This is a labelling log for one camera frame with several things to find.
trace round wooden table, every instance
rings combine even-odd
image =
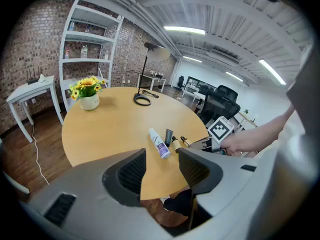
[[[82,110],[77,101],[68,111],[62,127],[62,143],[72,166],[118,153],[145,148],[146,172],[142,180],[141,200],[165,197],[188,184],[179,170],[178,154],[171,143],[171,155],[162,159],[150,139],[149,129],[165,140],[166,129],[195,142],[208,136],[199,117],[181,102],[151,91],[150,106],[134,103],[138,88],[113,87],[98,92],[100,104],[91,111]]]

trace floor lamp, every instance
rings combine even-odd
[[[155,45],[155,44],[152,44],[149,42],[145,42],[144,46],[146,48],[148,48],[148,52],[147,52],[145,60],[144,60],[144,65],[143,65],[141,78],[140,78],[140,82],[139,82],[139,89],[138,89],[138,92],[133,96],[133,101],[141,106],[149,106],[151,104],[150,99],[147,96],[140,94],[140,86],[141,86],[141,82],[142,82],[142,77],[144,76],[147,59],[149,59],[149,61],[152,61],[152,62],[164,61],[167,58],[169,58],[170,51],[167,50],[166,48],[163,48],[161,46],[158,46],[158,45]],[[140,103],[139,100],[145,100],[148,102],[148,104]]]

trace ceiling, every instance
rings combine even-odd
[[[264,59],[288,87],[299,72],[310,31],[301,14],[267,0],[111,0],[143,20],[177,58],[189,56],[249,85],[279,86]],[[205,35],[163,26],[205,30]]]

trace brick wall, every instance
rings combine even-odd
[[[60,81],[59,81],[59,52],[60,43],[67,16],[74,0],[36,0],[21,15],[16,26],[12,29],[8,37],[7,44],[4,47],[0,58],[0,134],[10,129],[16,124],[10,108],[6,102],[9,95],[20,85],[27,81],[27,71],[33,68],[38,71],[42,67],[42,73],[45,76],[55,75],[55,85],[58,100],[63,102]],[[118,15],[97,5],[81,1],[81,5],[87,6],[103,13],[117,17]],[[75,31],[84,31],[86,24],[76,23]],[[107,30],[107,37],[110,37],[116,26],[111,26]],[[90,32],[96,35],[103,35],[103,28],[90,26]],[[138,81],[138,72],[142,71],[147,49],[145,42],[158,44],[148,33],[132,22],[124,19],[120,29],[116,54],[114,55],[112,65],[111,86],[136,87]],[[88,58],[98,58],[100,46],[95,44],[88,45]],[[83,43],[66,42],[70,48],[70,58],[79,58]],[[111,53],[111,46],[106,45],[103,52]],[[170,56],[165,61],[151,62],[146,64],[145,71],[151,69],[163,72],[169,84],[173,73],[176,59]],[[103,76],[107,79],[109,64],[100,65]],[[86,77],[96,75],[98,63],[81,62],[67,63],[64,72],[65,78]],[[142,86],[148,86],[150,82],[145,79]],[[28,108],[33,115],[48,107],[53,106],[50,92],[37,96],[38,106],[28,101]],[[16,111],[21,119],[26,116],[23,108],[15,104]]]

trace white wall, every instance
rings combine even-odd
[[[254,121],[258,126],[283,114],[290,106],[285,90],[256,85],[244,88],[236,102],[241,106],[241,112],[249,110],[248,117],[251,120],[258,114]],[[242,119],[241,116],[235,118],[238,121]],[[250,124],[247,123],[244,128],[251,128]]]
[[[188,77],[192,77],[201,80],[209,85],[218,87],[220,85],[226,86],[240,94],[244,86],[237,83],[239,80],[233,79],[232,76],[223,74],[217,69],[212,67],[198,64],[198,62],[182,61],[175,79],[173,80],[173,86],[178,87],[179,77],[184,76],[184,84],[187,83]]]

